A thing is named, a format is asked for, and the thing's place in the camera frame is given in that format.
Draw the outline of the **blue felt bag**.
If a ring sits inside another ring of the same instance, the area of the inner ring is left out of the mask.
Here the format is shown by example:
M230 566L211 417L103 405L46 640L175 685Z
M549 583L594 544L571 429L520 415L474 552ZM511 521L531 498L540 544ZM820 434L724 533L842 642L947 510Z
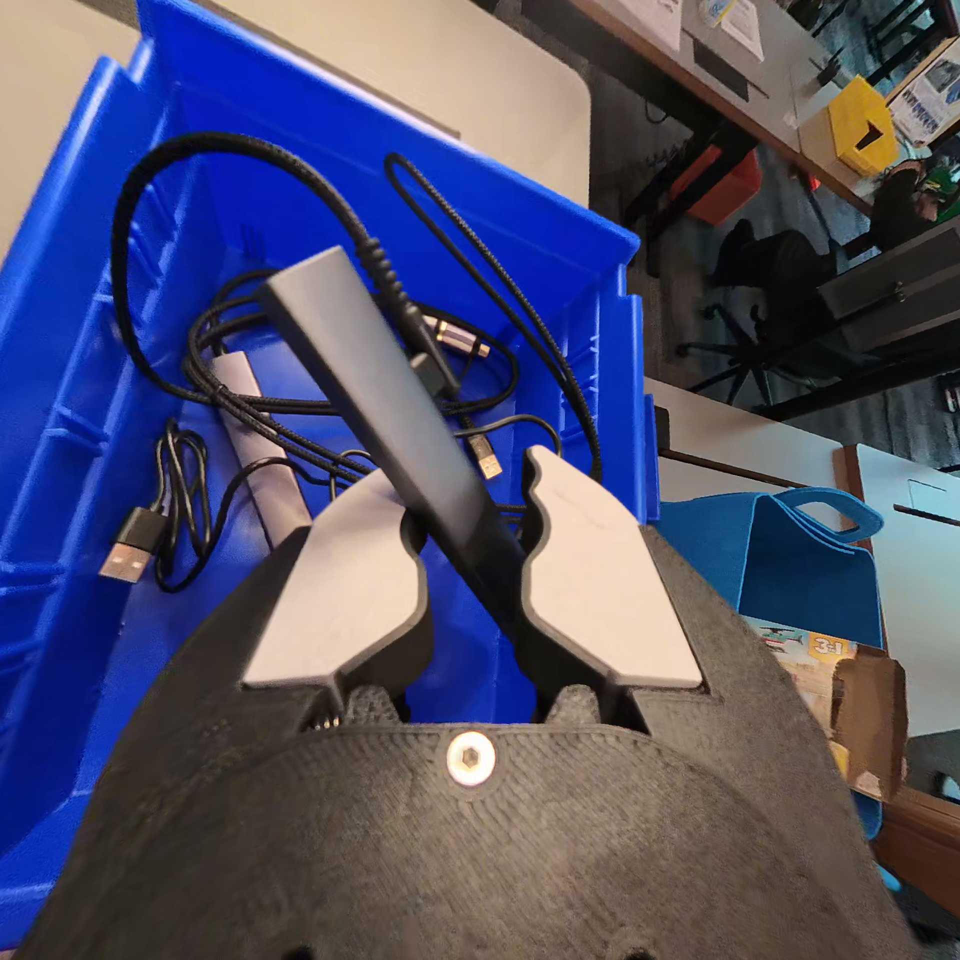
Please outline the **blue felt bag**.
M662 501L658 532L744 621L761 618L882 650L882 611L872 553L858 546L882 531L881 516L841 490L806 487L778 494L727 493ZM771 651L745 621L748 633ZM792 678L795 699L818 728ZM884 807L849 788L868 840Z

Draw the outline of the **blue plastic bin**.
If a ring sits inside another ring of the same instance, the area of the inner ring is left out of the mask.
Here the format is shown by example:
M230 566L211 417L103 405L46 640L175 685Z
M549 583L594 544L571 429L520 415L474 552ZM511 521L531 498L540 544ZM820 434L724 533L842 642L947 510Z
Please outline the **blue plastic bin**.
M215 14L140 10L143 39L128 67L97 62L2 271L2 858L21 875L44 857L60 870L84 794L168 651L265 552L241 507L185 596L97 573L127 511L150 497L152 441L184 408L134 370L110 280L117 195L163 139L222 130L299 155L380 239L412 297L506 333L385 176L387 155L407 158L558 339L595 419L604 485L643 521L659 512L642 308L625 289L634 234ZM161 174L131 233L134 326L170 375L187 325L230 277L329 246L354 256L304 187L240 158Z

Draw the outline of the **grey usb hub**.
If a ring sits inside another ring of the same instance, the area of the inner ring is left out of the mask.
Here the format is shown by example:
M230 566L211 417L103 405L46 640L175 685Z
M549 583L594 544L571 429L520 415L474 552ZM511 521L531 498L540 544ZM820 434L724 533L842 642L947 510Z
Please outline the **grey usb hub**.
M278 334L522 652L524 553L342 247L270 277Z

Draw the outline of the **black office chair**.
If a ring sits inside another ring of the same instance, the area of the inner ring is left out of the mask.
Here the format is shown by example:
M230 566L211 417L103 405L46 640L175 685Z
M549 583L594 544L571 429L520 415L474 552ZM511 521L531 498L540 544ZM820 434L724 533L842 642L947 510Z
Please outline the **black office chair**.
M771 373L794 381L829 381L848 372L853 361L820 293L838 276L841 252L836 244L827 253L817 252L796 229L760 238L749 220L740 220L726 234L707 284L715 290L758 291L762 303L750 308L751 330L722 302L702 307L702 318L723 325L726 341L681 342L676 353L722 356L726 367L686 390L701 395L727 383L725 402L733 405L752 379L761 405L769 407L773 405Z

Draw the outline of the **orange plastic bin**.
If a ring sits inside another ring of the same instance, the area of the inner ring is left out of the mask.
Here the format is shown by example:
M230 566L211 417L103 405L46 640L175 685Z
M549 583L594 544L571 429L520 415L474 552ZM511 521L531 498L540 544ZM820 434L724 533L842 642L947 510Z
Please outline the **orange plastic bin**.
M708 146L671 185L671 200L683 194L717 159L721 151ZM762 188L762 167L757 150L751 150L730 172L687 210L687 214L711 226L719 226L742 210Z

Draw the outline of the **yellow shape sorter box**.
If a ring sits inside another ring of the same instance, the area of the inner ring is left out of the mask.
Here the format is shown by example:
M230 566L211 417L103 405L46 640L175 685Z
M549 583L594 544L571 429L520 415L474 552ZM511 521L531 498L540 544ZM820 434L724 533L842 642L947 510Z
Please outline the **yellow shape sorter box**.
M884 96L855 76L826 107L836 159L862 179L873 178L900 153L892 114Z

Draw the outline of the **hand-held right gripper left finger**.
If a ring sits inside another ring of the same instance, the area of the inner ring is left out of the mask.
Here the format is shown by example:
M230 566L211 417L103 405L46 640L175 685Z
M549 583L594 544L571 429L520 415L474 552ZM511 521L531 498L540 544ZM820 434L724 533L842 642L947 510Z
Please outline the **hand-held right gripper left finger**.
M337 710L361 687L405 697L434 653L425 544L383 470L338 495L306 535L244 686L327 690Z

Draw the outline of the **colourful toy box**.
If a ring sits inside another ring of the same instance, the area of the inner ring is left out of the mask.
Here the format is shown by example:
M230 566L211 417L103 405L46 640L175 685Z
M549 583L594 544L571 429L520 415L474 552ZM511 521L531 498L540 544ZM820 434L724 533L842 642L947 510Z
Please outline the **colourful toy box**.
M790 675L844 783L880 803L906 774L906 672L874 647L744 616Z

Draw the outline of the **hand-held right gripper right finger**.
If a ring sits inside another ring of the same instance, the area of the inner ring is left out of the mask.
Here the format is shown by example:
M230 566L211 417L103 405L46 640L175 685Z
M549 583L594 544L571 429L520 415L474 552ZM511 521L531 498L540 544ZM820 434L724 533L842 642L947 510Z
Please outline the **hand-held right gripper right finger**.
M564 689L615 710L632 690L690 692L704 676L644 529L545 446L523 454L519 668L549 709Z

